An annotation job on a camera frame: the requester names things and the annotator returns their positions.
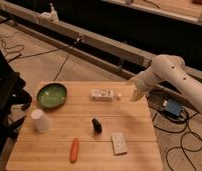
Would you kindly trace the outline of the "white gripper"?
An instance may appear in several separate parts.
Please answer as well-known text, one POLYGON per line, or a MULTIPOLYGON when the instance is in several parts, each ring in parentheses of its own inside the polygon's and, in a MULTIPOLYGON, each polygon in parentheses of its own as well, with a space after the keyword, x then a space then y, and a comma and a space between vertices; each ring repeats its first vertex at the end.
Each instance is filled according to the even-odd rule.
POLYGON ((149 85, 145 82, 141 74, 137 74, 131 77, 127 82, 127 85, 134 85, 136 89, 132 93, 131 101, 139 101, 145 94, 146 91, 150 91, 153 85, 149 85))

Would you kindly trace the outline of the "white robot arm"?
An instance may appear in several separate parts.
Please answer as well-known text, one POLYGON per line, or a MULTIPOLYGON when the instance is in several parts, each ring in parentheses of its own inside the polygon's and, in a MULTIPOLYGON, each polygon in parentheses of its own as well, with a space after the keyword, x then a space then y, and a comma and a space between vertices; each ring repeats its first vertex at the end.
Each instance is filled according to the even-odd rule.
POLYGON ((157 55, 146 70, 128 80, 127 85, 135 86, 132 101, 140 100, 157 84, 167 81, 202 114, 202 83, 189 76, 184 67, 185 62, 179 56, 157 55))

